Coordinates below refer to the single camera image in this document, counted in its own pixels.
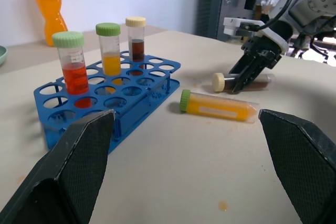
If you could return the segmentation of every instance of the orange liquid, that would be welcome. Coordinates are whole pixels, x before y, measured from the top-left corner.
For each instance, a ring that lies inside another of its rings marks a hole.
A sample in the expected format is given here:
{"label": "orange liquid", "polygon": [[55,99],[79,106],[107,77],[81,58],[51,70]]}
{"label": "orange liquid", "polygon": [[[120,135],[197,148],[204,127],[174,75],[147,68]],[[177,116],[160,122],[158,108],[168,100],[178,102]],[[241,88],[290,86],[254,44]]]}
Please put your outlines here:
{"label": "orange liquid", "polygon": [[[84,94],[89,91],[88,76],[84,63],[71,63],[62,68],[64,82],[69,94]],[[90,98],[81,99],[75,104],[78,108],[91,106]]]}
{"label": "orange liquid", "polygon": [[36,3],[46,21],[44,33],[47,44],[52,47],[54,45],[52,35],[68,30],[60,13],[62,0],[36,0]]}
{"label": "orange liquid", "polygon": [[257,110],[247,102],[191,94],[187,113],[236,121],[248,121],[251,117],[257,115]]}

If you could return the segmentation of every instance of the yellow tube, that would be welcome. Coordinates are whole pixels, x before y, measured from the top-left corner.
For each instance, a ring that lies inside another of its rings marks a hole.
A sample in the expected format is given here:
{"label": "yellow tube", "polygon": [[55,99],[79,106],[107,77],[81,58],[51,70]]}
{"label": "yellow tube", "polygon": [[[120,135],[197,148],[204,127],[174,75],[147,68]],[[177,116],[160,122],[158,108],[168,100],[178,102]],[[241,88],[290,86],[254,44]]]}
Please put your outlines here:
{"label": "yellow tube", "polygon": [[189,114],[250,123],[255,122],[259,111],[255,103],[198,94],[190,90],[183,90],[180,109]]}
{"label": "yellow tube", "polygon": [[[120,26],[115,23],[100,23],[96,25],[96,33],[99,35],[101,61],[104,74],[106,76],[120,75]],[[113,84],[122,85],[122,81],[121,79],[116,79]],[[115,92],[115,89],[106,88],[106,91],[112,94]]]}

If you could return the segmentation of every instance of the green cap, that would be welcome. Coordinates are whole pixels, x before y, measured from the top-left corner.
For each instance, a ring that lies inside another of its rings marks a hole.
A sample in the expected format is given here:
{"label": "green cap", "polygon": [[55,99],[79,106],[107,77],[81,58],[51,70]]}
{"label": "green cap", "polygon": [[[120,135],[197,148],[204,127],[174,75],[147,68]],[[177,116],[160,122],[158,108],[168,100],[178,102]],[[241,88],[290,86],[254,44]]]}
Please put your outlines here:
{"label": "green cap", "polygon": [[120,26],[116,23],[97,24],[96,34],[100,36],[117,36],[120,34]]}
{"label": "green cap", "polygon": [[187,107],[189,103],[189,97],[190,97],[190,90],[184,89],[181,94],[181,101],[180,101],[180,110],[183,112],[187,112]]}
{"label": "green cap", "polygon": [[55,47],[76,48],[84,45],[84,35],[77,31],[61,31],[53,34],[52,41]]}

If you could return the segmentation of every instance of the centrifuge tube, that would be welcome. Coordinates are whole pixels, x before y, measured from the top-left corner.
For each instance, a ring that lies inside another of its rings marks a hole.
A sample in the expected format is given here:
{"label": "centrifuge tube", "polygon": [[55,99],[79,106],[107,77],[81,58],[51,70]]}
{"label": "centrifuge tube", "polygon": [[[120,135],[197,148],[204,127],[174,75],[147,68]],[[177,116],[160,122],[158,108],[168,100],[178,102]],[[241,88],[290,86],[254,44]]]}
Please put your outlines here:
{"label": "centrifuge tube", "polygon": [[[143,17],[126,18],[126,26],[128,26],[128,45],[131,61],[144,61],[144,36],[146,19]],[[141,75],[140,71],[133,71],[132,75]]]}
{"label": "centrifuge tube", "polygon": [[[212,87],[215,92],[230,92],[237,83],[238,74],[215,73],[212,78]],[[243,91],[258,91],[270,88],[276,81],[274,74],[260,74]]]}
{"label": "centrifuge tube", "polygon": [[[107,76],[118,76],[121,73],[119,35],[120,26],[115,23],[100,23],[96,25],[99,35],[101,61],[103,72]],[[121,78],[113,81],[121,85]]]}
{"label": "centrifuge tube", "polygon": [[[88,92],[89,82],[82,49],[83,34],[76,31],[62,31],[53,34],[52,41],[58,50],[68,93],[79,95]],[[75,106],[88,108],[91,106],[91,100],[90,98],[81,99],[75,103]]]}
{"label": "centrifuge tube", "polygon": [[259,104],[183,90],[180,109],[189,114],[254,123],[258,119]]}

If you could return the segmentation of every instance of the brown tube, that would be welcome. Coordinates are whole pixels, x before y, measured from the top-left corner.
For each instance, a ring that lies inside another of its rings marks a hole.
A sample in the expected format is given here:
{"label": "brown tube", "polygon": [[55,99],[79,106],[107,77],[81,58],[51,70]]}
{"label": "brown tube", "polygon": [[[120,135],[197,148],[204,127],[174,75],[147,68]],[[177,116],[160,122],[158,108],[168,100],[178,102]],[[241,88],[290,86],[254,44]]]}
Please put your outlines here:
{"label": "brown tube", "polygon": [[[215,92],[230,92],[237,83],[238,74],[215,73],[213,76],[213,89]],[[258,91],[270,88],[275,82],[273,74],[260,74],[249,86],[243,91]]]}

